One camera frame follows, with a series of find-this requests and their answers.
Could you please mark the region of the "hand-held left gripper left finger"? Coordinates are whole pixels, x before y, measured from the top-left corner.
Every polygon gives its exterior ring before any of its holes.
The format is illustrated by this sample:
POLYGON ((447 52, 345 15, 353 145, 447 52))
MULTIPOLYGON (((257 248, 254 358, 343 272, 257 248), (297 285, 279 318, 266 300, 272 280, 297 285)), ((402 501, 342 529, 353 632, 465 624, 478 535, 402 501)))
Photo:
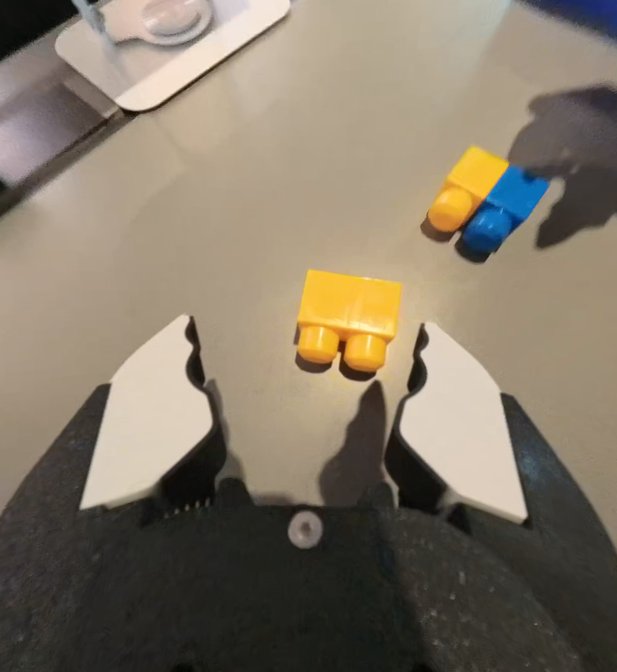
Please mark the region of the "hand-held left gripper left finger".
POLYGON ((80 510, 128 505, 159 493, 162 479, 200 447, 216 422, 188 363, 194 319, 179 315, 141 345, 110 380, 80 510))

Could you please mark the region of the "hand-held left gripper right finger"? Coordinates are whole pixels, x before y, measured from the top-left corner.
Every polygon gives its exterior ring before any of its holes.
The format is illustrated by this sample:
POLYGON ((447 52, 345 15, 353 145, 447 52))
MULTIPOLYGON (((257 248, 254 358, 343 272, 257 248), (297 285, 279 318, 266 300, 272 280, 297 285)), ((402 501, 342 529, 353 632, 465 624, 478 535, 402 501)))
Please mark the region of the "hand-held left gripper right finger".
POLYGON ((413 357, 421 376, 393 424, 410 458, 393 475, 399 492, 425 510, 467 505, 522 525, 528 508, 497 382, 435 323, 422 324, 413 357))

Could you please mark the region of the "small blue mega block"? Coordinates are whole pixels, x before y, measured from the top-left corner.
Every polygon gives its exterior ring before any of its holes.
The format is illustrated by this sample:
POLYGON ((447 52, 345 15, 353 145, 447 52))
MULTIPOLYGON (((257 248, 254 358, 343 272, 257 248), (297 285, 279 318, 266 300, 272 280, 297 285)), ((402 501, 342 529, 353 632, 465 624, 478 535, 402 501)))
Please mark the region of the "small blue mega block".
POLYGON ((509 166, 464 227, 460 244, 478 257, 489 256, 532 214, 550 182, 509 166))

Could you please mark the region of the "small yellow mega block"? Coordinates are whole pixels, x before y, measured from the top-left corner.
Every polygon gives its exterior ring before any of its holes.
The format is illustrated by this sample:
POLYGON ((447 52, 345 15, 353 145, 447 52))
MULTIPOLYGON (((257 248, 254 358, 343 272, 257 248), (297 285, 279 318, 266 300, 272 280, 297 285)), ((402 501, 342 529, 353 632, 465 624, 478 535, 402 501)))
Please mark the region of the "small yellow mega block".
POLYGON ((431 226, 453 233, 469 221, 509 168, 509 161, 480 147, 466 150, 444 178, 428 210, 431 226))

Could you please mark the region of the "blue plastic bin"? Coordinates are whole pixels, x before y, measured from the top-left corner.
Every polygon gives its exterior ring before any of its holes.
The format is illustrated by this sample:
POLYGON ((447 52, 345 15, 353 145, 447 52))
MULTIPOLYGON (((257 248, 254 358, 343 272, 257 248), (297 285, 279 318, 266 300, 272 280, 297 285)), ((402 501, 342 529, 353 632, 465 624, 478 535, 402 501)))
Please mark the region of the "blue plastic bin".
POLYGON ((617 1, 525 1, 549 15, 617 40, 617 1))

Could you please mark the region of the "white pad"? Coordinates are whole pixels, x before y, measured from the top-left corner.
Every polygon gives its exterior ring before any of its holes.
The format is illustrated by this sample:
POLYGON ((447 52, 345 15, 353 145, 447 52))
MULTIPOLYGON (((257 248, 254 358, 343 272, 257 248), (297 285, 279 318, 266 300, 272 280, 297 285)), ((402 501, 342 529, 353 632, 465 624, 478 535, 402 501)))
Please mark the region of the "white pad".
POLYGON ((209 1, 214 16, 179 46, 110 44, 81 18, 55 41, 57 55, 126 112, 152 110, 283 20, 289 1, 209 1))

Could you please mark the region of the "clear suction mount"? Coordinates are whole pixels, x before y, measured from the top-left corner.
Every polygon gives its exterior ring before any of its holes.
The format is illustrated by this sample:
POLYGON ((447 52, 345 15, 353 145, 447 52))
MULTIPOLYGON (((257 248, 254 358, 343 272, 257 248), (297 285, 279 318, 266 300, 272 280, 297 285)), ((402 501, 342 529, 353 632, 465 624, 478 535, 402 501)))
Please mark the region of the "clear suction mount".
POLYGON ((110 44, 179 46, 199 38, 214 16, 209 1, 73 1, 81 18, 110 44))

